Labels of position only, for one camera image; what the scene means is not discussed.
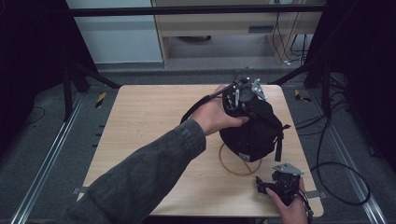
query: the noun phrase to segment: wall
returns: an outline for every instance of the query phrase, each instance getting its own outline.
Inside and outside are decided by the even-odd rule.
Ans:
[[[151,7],[149,0],[66,0],[70,8]],[[162,63],[153,16],[76,18],[94,62]]]

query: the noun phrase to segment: gray sleeve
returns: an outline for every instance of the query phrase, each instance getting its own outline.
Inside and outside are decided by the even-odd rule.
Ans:
[[[59,223],[140,223],[205,150],[201,127],[189,119],[95,180]]]

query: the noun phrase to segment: floor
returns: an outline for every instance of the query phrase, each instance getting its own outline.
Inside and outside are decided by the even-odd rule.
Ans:
[[[300,38],[294,47],[299,49],[301,45]],[[266,83],[300,66],[299,61],[291,65],[276,63],[265,37],[259,35],[212,36],[208,41],[202,37],[174,38],[169,56],[169,64],[165,68],[139,67],[118,73],[106,71],[103,76],[120,84],[134,85],[224,84],[230,83],[234,75],[259,77],[262,83]],[[301,74],[282,86],[296,127],[302,127],[310,122],[309,119],[322,115],[320,87],[305,90],[302,85],[305,76]],[[55,218],[77,198],[73,190],[82,185],[117,96],[117,90],[111,90],[90,78],[89,81],[92,85],[89,93],[74,91],[74,101],[80,102],[77,105],[78,113],[70,129],[67,129],[66,139],[60,143],[61,150],[56,154],[57,159],[46,181],[42,183],[39,194],[34,198],[34,206],[27,209],[30,220]],[[300,90],[301,95],[312,102],[296,99],[295,90]],[[104,103],[100,108],[95,108],[99,94],[104,91]],[[335,196],[329,195],[322,200],[325,214],[315,218],[313,223],[396,223],[396,197],[393,193],[396,175],[385,160],[370,155],[359,125],[354,120],[354,112],[349,110],[343,94],[336,92],[338,90],[332,90],[332,122],[323,137],[320,132],[325,126],[325,119],[298,130],[305,156],[310,167],[315,166],[319,142],[322,142],[320,161],[346,163],[359,170],[371,187],[372,197],[364,206],[347,205],[336,200],[335,197],[354,203],[363,200],[364,183],[344,167],[323,166],[320,168],[322,182],[328,188],[320,184],[316,175],[314,178],[318,189],[328,193],[330,190]],[[62,86],[44,91],[36,97],[35,109],[11,145],[12,153],[2,160],[0,166],[0,221],[8,223],[16,214],[64,125],[63,118]],[[178,219],[176,222],[183,223],[183,220]],[[278,218],[269,219],[269,223],[279,222]]]

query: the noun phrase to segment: person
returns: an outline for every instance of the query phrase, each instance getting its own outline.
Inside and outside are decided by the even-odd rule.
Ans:
[[[219,98],[209,101],[174,130],[101,175],[79,201],[51,223],[141,223],[173,188],[190,161],[205,150],[206,136],[247,121],[246,117],[228,116]],[[298,199],[287,207],[273,191],[267,192],[285,224],[307,223]]]

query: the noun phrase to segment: hand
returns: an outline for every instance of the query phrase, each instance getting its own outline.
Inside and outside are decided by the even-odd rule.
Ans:
[[[300,189],[305,193],[304,181],[300,178]],[[271,198],[273,203],[275,204],[277,210],[279,211],[280,218],[282,218],[282,222],[284,224],[306,224],[308,223],[308,218],[305,211],[305,206],[303,199],[299,196],[296,196],[293,202],[289,206],[286,206],[282,203],[280,198],[277,196],[275,192],[270,189],[265,189],[267,191],[268,196]]]
[[[219,86],[214,92],[224,89]],[[222,101],[215,98],[195,110],[190,119],[194,119],[202,128],[205,135],[210,135],[221,129],[229,127],[240,127],[248,121],[248,117],[233,118],[224,112]]]

